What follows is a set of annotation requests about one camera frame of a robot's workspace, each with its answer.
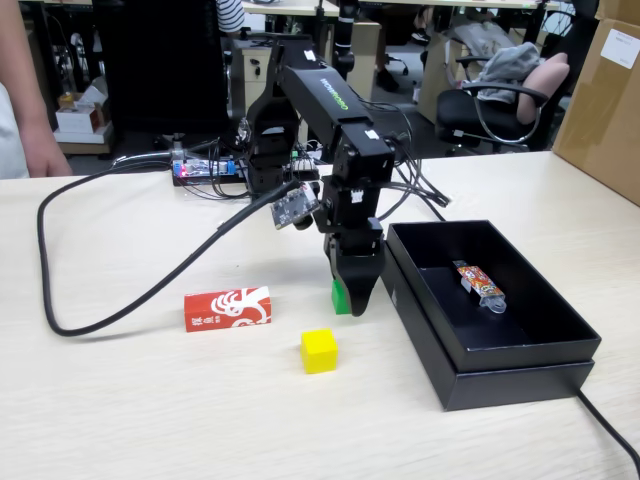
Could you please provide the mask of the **bystander bare hand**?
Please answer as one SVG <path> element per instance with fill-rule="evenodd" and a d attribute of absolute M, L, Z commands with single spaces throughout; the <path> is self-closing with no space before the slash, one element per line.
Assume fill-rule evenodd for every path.
<path fill-rule="evenodd" d="M 35 178 L 70 176 L 71 167 L 57 144 L 47 120 L 19 125 L 29 175 Z"/>

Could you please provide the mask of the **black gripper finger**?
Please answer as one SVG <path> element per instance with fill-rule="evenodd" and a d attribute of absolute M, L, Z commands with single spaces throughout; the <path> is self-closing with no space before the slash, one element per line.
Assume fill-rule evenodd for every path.
<path fill-rule="evenodd" d="M 381 275 L 381 254 L 373 257 L 343 256 L 342 278 L 332 283 L 332 303 L 337 315 L 359 317 L 365 313 L 373 288 Z"/>
<path fill-rule="evenodd" d="M 326 245 L 326 256 L 330 263 L 330 270 L 334 280 L 340 280 L 341 264 L 343 259 L 343 252 L 339 242 L 328 242 Z"/>

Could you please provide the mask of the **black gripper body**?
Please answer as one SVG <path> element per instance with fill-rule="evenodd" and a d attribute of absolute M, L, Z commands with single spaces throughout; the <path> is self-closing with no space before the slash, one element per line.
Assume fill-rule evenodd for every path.
<path fill-rule="evenodd" d="M 347 228 L 344 225 L 319 225 L 325 235 L 324 251 L 329 259 L 340 256 L 373 257 L 381 252 L 383 228 L 377 218 L 368 218 L 363 225 Z"/>

